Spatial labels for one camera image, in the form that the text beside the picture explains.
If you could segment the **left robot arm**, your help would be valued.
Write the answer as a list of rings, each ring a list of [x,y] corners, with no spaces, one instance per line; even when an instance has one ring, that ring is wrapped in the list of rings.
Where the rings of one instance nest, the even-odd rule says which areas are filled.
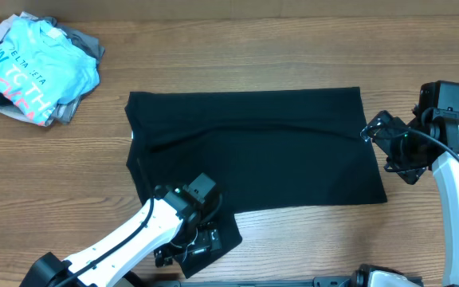
[[[116,286],[148,254],[158,267],[205,256],[222,247],[212,218],[222,205],[216,183],[200,174],[192,183],[162,185],[124,224],[89,248],[61,260],[36,260],[22,285]]]

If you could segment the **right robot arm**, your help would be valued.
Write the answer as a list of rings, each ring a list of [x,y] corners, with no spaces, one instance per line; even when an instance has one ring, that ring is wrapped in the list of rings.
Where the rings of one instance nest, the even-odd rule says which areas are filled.
[[[385,171],[414,185],[430,170],[441,200],[445,237],[442,285],[459,286],[459,83],[435,81],[420,89],[414,118],[404,123],[379,112],[361,131],[387,156]]]

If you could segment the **black t-shirt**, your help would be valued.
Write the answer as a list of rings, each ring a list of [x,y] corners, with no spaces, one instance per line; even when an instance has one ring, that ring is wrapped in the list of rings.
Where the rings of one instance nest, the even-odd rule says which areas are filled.
[[[127,167],[140,200],[207,175],[219,190],[221,249],[181,252],[186,277],[241,243],[235,214],[289,206],[386,202],[360,90],[132,92]]]

